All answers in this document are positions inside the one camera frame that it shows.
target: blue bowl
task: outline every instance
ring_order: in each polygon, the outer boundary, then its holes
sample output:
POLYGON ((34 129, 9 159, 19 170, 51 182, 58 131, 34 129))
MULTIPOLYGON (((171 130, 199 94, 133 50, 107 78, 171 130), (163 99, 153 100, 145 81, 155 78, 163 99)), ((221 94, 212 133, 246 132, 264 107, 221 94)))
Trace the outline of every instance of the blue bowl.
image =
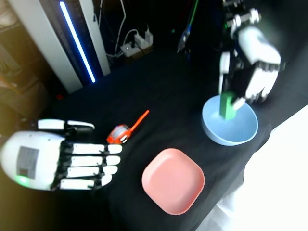
POLYGON ((216 143, 235 146, 252 140, 258 131, 258 119, 248 104, 236 112, 232 120, 219 115, 220 95, 209 99, 202 110, 202 126, 207 136, 216 143))

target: green light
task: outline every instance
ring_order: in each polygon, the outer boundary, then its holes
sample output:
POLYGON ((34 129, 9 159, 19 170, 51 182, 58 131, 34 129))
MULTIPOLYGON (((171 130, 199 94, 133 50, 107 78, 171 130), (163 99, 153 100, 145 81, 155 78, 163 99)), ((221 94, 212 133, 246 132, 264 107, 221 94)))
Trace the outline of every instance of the green light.
POLYGON ((24 177, 24 176, 17 176, 16 177, 17 183, 23 185, 23 186, 28 186, 29 185, 29 178, 24 177))

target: white robotic hand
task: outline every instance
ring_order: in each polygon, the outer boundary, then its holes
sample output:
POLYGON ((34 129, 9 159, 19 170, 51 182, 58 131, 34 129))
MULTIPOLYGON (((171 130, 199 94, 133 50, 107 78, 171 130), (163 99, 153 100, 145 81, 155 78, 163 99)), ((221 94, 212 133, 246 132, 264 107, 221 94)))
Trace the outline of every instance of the white robotic hand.
MULTIPOLYGON (((40 120, 40 130, 62 133, 68 139, 89 133, 94 125, 79 121, 40 120)), ((32 189, 99 189, 117 172, 122 146, 71 142, 63 135, 45 131, 13 134, 0 151, 4 172, 32 189)))
POLYGON ((230 27, 233 47, 221 55, 218 91, 235 94, 232 102, 235 110, 245 101, 264 101, 281 68, 279 52, 258 28, 251 26, 259 20, 258 11, 251 9, 247 14, 236 14, 225 24, 226 29, 230 27))

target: orange tape measure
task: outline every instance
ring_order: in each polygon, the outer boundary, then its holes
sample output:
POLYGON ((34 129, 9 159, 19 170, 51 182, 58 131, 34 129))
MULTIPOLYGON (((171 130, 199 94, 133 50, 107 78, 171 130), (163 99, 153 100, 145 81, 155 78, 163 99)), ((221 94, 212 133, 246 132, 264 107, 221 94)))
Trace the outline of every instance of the orange tape measure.
POLYGON ((116 126, 111 133, 107 137, 107 142, 109 144, 123 144, 125 143, 128 138, 131 136, 131 133, 135 128, 143 121, 143 119, 149 114, 149 110, 146 110, 145 113, 143 113, 142 116, 137 120, 137 122, 129 128, 125 124, 121 124, 119 126, 116 126))

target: pink plate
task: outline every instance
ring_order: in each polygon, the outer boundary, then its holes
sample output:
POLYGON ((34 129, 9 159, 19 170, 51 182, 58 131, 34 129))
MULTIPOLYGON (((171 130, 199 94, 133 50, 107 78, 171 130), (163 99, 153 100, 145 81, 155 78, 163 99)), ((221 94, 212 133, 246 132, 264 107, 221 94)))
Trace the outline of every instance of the pink plate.
POLYGON ((169 148, 161 151, 145 168, 142 186, 166 213, 185 213, 205 184, 201 168, 185 153, 169 148))

